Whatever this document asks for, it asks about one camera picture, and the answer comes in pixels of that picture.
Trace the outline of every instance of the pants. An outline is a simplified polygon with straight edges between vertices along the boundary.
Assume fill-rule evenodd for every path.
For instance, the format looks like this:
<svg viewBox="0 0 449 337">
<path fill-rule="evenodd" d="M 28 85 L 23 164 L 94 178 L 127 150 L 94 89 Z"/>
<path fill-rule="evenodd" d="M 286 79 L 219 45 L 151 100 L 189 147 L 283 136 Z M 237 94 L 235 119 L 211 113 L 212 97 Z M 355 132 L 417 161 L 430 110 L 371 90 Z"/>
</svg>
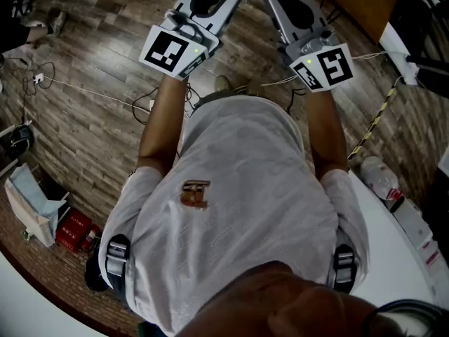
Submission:
<svg viewBox="0 0 449 337">
<path fill-rule="evenodd" d="M 0 53 L 25 45 L 30 28 L 21 25 L 15 19 L 7 19 L 0 22 Z"/>
</svg>

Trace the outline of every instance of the shoulder strap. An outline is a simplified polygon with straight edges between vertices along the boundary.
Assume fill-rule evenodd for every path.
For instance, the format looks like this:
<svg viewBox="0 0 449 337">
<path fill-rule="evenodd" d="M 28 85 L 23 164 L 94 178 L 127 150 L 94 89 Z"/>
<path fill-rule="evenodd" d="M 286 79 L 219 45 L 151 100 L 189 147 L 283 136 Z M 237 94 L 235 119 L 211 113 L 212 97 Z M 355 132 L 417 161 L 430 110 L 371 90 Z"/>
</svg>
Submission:
<svg viewBox="0 0 449 337">
<path fill-rule="evenodd" d="M 356 275 L 357 264 L 354 250 L 339 229 L 337 231 L 337 248 L 328 276 L 328 286 L 334 290 L 349 293 L 356 281 Z"/>
<path fill-rule="evenodd" d="M 130 242 L 124 234 L 116 234 L 107 245 L 106 272 L 112 289 L 122 303 L 126 301 L 125 271 Z"/>
</svg>

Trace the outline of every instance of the black strap buckle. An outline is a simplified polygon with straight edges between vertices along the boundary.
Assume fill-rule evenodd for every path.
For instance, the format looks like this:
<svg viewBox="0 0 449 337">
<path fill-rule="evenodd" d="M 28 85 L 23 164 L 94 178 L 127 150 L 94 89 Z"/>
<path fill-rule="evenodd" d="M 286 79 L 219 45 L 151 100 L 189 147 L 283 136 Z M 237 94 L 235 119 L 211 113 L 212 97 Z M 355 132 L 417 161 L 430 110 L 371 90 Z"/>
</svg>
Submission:
<svg viewBox="0 0 449 337">
<path fill-rule="evenodd" d="M 349 293 L 356 281 L 357 264 L 354 251 L 347 244 L 342 244 L 335 250 L 334 271 L 334 289 Z"/>
<path fill-rule="evenodd" d="M 126 305 L 125 271 L 129 258 L 130 242 L 124 234 L 112 237 L 107 245 L 106 272 L 114 293 Z"/>
</svg>

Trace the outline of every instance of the person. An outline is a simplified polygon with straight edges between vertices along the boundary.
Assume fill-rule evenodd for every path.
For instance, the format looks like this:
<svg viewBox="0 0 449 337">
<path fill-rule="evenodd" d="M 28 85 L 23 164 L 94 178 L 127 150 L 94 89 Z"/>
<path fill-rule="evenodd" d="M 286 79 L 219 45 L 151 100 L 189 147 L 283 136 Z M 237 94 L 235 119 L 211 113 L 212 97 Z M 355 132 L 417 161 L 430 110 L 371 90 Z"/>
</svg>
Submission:
<svg viewBox="0 0 449 337">
<path fill-rule="evenodd" d="M 42 37 L 58 37 L 64 26 L 67 14 L 63 11 L 48 26 L 24 26 L 17 19 L 2 17 L 0 20 L 0 54 L 18 48 L 21 45 L 34 42 Z"/>
<path fill-rule="evenodd" d="M 313 174 L 278 105 L 254 88 L 236 95 L 224 77 L 215 86 L 182 132 L 187 81 L 163 78 L 105 226 L 103 278 L 168 336 L 360 336 L 375 307 L 328 286 L 338 234 L 356 284 L 369 264 L 331 92 L 306 97 Z M 111 242 L 127 246 L 118 272 Z"/>
</svg>

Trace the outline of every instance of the logo patch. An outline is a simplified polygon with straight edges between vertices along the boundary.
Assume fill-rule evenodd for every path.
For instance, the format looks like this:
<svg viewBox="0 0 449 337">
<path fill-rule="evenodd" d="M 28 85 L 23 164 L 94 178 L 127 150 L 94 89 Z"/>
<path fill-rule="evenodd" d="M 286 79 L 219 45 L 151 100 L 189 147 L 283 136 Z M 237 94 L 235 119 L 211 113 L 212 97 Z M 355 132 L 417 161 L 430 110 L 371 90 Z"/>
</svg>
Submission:
<svg viewBox="0 0 449 337">
<path fill-rule="evenodd" d="M 206 209 L 208 202 L 204 201 L 204 192 L 208 186 L 210 186 L 210 181 L 186 181 L 182 186 L 181 204 L 197 209 Z"/>
</svg>

